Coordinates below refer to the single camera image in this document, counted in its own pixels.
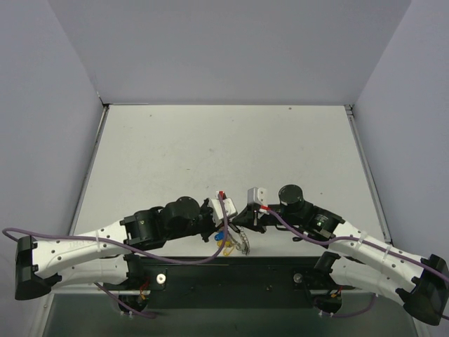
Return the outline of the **blue key tag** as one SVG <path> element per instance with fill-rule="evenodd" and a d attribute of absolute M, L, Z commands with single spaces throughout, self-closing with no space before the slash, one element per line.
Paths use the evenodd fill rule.
<path fill-rule="evenodd" d="M 223 232 L 219 232 L 214 236 L 215 241 L 221 241 L 224 239 L 224 233 Z"/>

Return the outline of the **metal ring disc with keyrings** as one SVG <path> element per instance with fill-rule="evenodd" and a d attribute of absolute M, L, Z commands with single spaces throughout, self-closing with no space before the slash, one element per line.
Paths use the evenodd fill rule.
<path fill-rule="evenodd" d="M 228 233 L 228 240 L 232 243 L 232 246 L 240 251 L 243 255 L 248 256 L 250 254 L 250 242 L 246 233 L 242 227 L 237 227 L 238 231 L 232 234 L 232 231 Z"/>

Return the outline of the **yellow key tag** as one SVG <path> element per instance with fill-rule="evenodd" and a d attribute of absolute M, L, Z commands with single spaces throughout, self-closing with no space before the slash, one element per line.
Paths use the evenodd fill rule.
<path fill-rule="evenodd" d="M 235 249 L 235 245 L 232 241 L 224 241 L 224 240 L 219 240 L 217 241 L 217 247 L 219 248 L 220 253 L 223 256 L 229 256 L 232 254 L 232 252 Z"/>

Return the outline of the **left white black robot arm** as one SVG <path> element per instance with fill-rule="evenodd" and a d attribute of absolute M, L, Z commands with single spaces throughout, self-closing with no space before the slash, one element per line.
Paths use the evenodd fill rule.
<path fill-rule="evenodd" d="M 130 264 L 128 254 L 143 254 L 170 240 L 198 234 L 207 240 L 236 214 L 230 198 L 205 199 L 199 204 L 191 197 L 180 197 L 73 237 L 26 234 L 16 246 L 15 299 L 31 300 L 53 287 L 93 282 L 138 288 L 144 272 Z"/>

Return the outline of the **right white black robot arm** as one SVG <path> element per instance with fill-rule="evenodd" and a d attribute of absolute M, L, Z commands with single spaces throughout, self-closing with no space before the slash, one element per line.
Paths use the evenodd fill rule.
<path fill-rule="evenodd" d="M 264 233 L 281 226 L 297 238 L 327 249 L 319 270 L 339 286 L 351 286 L 398 303 L 415 319 L 437 326 L 448 304 L 448 265 L 434 254 L 425 258 L 382 242 L 341 216 L 304 199 L 297 185 L 285 185 L 279 203 L 253 187 L 233 224 Z"/>

